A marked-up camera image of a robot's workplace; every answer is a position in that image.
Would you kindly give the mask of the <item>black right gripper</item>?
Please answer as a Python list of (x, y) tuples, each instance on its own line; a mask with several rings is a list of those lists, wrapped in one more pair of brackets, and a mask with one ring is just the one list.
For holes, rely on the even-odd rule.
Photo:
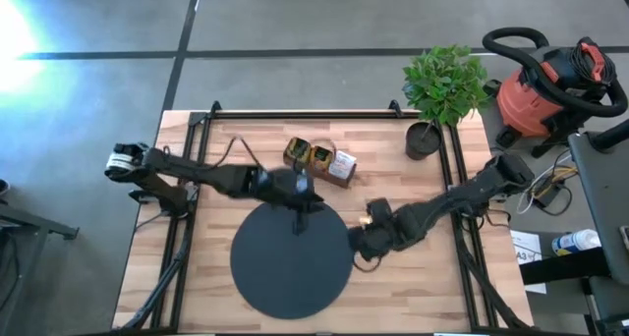
[(381, 258), (393, 243), (392, 210), (386, 198), (377, 198), (367, 203), (366, 212), (360, 225), (348, 230), (349, 244), (364, 260)]

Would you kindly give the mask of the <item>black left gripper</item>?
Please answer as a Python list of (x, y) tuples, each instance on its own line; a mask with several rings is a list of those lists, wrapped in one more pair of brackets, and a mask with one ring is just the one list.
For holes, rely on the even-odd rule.
[(295, 193), (296, 171), (290, 168), (280, 168), (274, 172), (276, 184), (282, 196), (283, 204), (296, 212), (296, 218), (293, 222), (293, 234), (300, 236), (305, 233), (308, 228), (306, 214), (310, 213), (315, 204), (324, 204), (323, 196), (315, 194), (314, 184), (312, 180), (312, 189), (305, 195)]

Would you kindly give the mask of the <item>yellow mango tea packet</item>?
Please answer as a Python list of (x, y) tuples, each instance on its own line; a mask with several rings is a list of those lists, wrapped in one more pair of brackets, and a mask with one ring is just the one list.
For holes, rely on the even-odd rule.
[(321, 146), (314, 146), (311, 150), (310, 164), (319, 172), (327, 172), (334, 160), (334, 152)]

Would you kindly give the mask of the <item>white orange Tazo tea packet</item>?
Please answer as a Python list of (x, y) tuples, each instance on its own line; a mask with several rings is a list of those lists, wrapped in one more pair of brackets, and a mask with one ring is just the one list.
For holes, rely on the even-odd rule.
[(355, 156), (337, 150), (334, 159), (328, 167), (328, 173), (336, 178), (345, 180), (350, 176), (356, 160)]

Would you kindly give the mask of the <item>round dark woven placemat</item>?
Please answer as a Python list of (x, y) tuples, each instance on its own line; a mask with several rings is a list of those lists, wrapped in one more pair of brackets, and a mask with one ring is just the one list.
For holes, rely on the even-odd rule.
[(230, 268), (237, 290), (261, 313), (300, 319), (330, 306), (353, 270), (348, 228), (329, 205), (304, 216), (296, 234), (297, 213), (263, 203), (251, 211), (235, 234)]

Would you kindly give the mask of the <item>wooden tea organizer box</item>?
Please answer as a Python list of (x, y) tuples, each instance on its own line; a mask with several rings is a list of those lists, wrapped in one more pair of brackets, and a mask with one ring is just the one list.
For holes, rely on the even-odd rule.
[[(307, 140), (310, 144), (311, 144), (311, 150), (314, 146), (318, 145), (321, 147), (325, 147), (326, 149), (332, 150), (334, 152), (334, 155), (336, 153), (337, 150), (339, 150), (335, 144), (335, 142), (332, 139), (324, 139), (324, 138), (319, 138), (319, 139), (314, 139), (314, 140)], [(325, 182), (328, 182), (330, 184), (336, 185), (338, 187), (341, 187), (343, 189), (348, 189), (350, 186), (350, 182), (352, 181), (355, 171), (357, 169), (357, 160), (356, 160), (356, 164), (354, 165), (354, 168), (352, 169), (352, 172), (350, 174), (350, 176), (345, 179), (339, 179), (336, 178), (332, 175), (330, 175), (327, 172), (319, 172), (317, 170), (315, 170), (311, 164), (310, 164), (310, 157), (309, 157), (309, 161), (307, 164), (300, 164), (297, 162), (290, 162), (288, 158), (286, 158), (284, 156), (284, 151), (283, 151), (283, 162), (288, 165), (289, 167), (293, 168), (296, 171), (301, 171), (302, 169), (305, 169), (308, 174), (314, 178), (318, 178), (318, 179), (322, 179)]]

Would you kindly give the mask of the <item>white paper sheet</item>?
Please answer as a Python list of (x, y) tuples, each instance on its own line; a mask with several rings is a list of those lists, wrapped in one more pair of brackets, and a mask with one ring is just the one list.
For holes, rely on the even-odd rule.
[[(541, 242), (538, 235), (511, 230), (512, 243), (520, 265), (542, 260)], [(546, 284), (530, 284), (525, 286), (525, 291), (534, 294), (546, 294)]]

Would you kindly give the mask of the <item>green plant in black pot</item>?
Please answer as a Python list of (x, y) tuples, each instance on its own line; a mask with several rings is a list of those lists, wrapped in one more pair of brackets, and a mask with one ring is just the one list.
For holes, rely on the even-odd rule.
[(484, 90), (487, 71), (481, 58), (465, 45), (435, 46), (403, 68), (402, 92), (419, 112), (419, 121), (405, 135), (405, 153), (422, 160), (439, 150), (439, 126), (454, 127), (471, 113), (489, 105)]

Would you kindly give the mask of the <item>black power adapter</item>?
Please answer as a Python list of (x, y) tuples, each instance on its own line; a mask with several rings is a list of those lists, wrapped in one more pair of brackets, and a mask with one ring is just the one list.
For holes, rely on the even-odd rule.
[(533, 205), (538, 208), (548, 208), (564, 189), (561, 183), (544, 184), (534, 191)]

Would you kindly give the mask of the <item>black flat bar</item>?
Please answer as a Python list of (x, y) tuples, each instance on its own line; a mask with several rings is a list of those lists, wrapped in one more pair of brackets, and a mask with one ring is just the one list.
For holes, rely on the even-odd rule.
[(602, 248), (521, 264), (520, 272), (525, 285), (610, 276)]

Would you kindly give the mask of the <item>blue white spray can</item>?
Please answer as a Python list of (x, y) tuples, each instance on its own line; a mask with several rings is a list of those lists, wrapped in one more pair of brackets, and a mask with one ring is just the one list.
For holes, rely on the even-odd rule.
[(592, 229), (584, 229), (565, 234), (552, 240), (551, 248), (557, 256), (583, 252), (600, 248), (598, 232)]

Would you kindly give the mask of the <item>orange black shop vacuum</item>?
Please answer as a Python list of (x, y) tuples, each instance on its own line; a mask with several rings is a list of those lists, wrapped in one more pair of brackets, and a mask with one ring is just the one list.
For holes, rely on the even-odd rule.
[(616, 117), (629, 107), (615, 64), (587, 36), (559, 47), (532, 28), (500, 28), (484, 36), (483, 46), (520, 65), (504, 81), (484, 85), (502, 117), (495, 142), (504, 148), (521, 138), (540, 138), (531, 149), (540, 158), (565, 145), (591, 118)]

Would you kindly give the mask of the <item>grey desk top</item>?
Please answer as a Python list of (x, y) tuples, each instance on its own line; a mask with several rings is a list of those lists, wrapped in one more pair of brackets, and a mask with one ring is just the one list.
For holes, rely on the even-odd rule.
[(629, 140), (608, 151), (596, 150), (586, 134), (568, 142), (610, 275), (629, 285), (629, 251), (620, 232), (629, 227)]

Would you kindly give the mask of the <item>black metal stand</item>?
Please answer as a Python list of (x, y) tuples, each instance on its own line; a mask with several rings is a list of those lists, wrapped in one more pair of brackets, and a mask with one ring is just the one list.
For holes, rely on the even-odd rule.
[(9, 248), (13, 253), (7, 268), (15, 272), (5, 294), (0, 286), (0, 336), (10, 336), (25, 286), (39, 264), (48, 235), (57, 234), (65, 240), (74, 240), (79, 233), (79, 228), (11, 206), (5, 199), (10, 189), (10, 183), (0, 179), (0, 268), (6, 248)]

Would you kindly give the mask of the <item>black aluminium table frame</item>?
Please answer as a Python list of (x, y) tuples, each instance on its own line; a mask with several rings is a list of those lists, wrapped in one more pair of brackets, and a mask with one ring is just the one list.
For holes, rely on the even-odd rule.
[[(367, 203), (384, 197), (393, 209), (427, 201), (475, 177), (492, 159), (483, 132), (478, 150), (458, 147), (463, 127), (443, 132), (439, 150), (415, 161), (405, 154), (414, 111), (168, 111), (152, 147), (198, 163), (283, 162), (292, 137), (332, 139), (357, 158), (348, 189), (313, 178), (314, 191), (348, 230), (367, 216)], [(280, 319), (251, 307), (230, 268), (232, 241), (247, 215), (265, 203), (233, 199), (206, 185), (163, 175), (188, 190), (191, 211), (176, 216), (159, 203), (140, 208), (112, 331), (121, 336), (192, 334), (520, 334), (532, 316), (510, 231), (496, 220), (479, 227), (478, 215), (453, 211), (407, 249), (370, 261), (354, 252), (340, 296), (322, 311)]]

